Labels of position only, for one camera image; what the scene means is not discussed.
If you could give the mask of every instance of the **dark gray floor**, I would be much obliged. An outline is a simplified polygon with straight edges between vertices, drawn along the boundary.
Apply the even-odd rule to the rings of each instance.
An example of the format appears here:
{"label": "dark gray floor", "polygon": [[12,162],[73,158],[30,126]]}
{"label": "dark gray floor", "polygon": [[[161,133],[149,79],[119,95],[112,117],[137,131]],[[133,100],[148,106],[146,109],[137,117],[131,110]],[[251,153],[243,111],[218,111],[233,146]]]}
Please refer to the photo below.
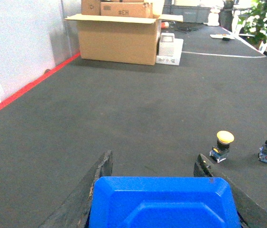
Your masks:
{"label": "dark gray floor", "polygon": [[[187,34],[184,51],[260,56],[221,28]],[[192,176],[219,130],[235,136],[224,173],[267,209],[267,58],[183,53],[180,66],[76,59],[0,111],[0,228],[37,227],[98,157],[115,176]]]}

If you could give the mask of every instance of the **white wall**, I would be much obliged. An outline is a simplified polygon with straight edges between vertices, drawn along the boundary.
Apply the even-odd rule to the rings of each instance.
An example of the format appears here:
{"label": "white wall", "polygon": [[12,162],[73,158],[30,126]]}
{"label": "white wall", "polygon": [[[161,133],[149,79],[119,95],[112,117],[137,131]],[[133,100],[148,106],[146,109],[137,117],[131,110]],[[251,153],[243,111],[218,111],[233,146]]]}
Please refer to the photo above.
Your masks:
{"label": "white wall", "polygon": [[80,0],[0,0],[0,100],[79,51]]}

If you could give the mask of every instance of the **white tape line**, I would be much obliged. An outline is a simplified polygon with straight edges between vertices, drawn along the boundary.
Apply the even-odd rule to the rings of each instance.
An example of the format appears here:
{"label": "white tape line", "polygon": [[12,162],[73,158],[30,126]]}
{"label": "white tape line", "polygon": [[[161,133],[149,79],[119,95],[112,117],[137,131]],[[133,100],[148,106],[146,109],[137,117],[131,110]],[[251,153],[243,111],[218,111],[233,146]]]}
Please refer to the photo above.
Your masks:
{"label": "white tape line", "polygon": [[266,56],[233,56],[233,55],[199,53],[199,52],[191,52],[191,51],[182,51],[182,53],[196,54],[196,55],[202,55],[202,56],[223,56],[223,57],[234,57],[234,58],[266,58]]}
{"label": "white tape line", "polygon": [[245,45],[247,45],[248,47],[250,47],[250,48],[256,50],[257,52],[259,52],[254,46],[252,46],[250,43],[248,43],[247,41],[245,41],[244,39],[242,39],[241,37],[239,37],[238,34],[234,34],[233,32],[230,32],[230,31],[228,31],[227,29],[225,29],[225,28],[223,28],[223,27],[222,27],[222,29],[224,29],[225,31],[227,31],[230,35],[233,35],[235,39],[241,41],[243,44],[245,44]]}

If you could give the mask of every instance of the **red tape line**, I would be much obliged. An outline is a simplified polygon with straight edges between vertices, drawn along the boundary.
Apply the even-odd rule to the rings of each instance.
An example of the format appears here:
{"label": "red tape line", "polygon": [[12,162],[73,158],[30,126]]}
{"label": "red tape line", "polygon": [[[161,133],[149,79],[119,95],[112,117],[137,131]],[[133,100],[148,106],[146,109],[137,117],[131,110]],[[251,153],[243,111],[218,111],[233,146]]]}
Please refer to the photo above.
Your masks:
{"label": "red tape line", "polygon": [[28,85],[22,87],[20,90],[18,90],[16,93],[14,93],[13,95],[11,95],[10,97],[8,97],[7,99],[5,99],[4,101],[2,101],[0,103],[0,110],[3,109],[4,107],[8,106],[9,104],[11,104],[13,101],[15,101],[16,99],[18,99],[19,97],[21,97],[22,95],[24,95],[26,92],[28,92],[30,89],[32,89],[33,87],[35,87],[36,85],[38,85],[39,83],[41,83],[42,81],[46,80],[48,77],[50,77],[52,74],[56,73],[57,71],[59,71],[61,68],[63,68],[64,66],[66,66],[67,64],[69,64],[70,62],[72,62],[73,60],[75,60],[77,57],[80,56],[80,53],[75,54],[74,56],[72,56],[71,58],[67,59],[66,61],[64,61],[63,63],[61,63],[60,65],[56,66],[55,68],[53,68],[52,70],[48,71],[47,73],[43,74],[41,77],[39,77],[38,79],[36,79],[35,81],[29,83]]}

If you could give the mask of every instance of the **blue container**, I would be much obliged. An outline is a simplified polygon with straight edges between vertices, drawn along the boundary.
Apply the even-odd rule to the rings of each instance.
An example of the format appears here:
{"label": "blue container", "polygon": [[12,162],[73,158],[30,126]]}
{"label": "blue container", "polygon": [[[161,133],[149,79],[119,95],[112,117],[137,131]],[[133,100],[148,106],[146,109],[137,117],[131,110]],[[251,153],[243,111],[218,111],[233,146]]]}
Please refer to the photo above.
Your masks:
{"label": "blue container", "polygon": [[222,178],[102,177],[90,228],[240,228]]}

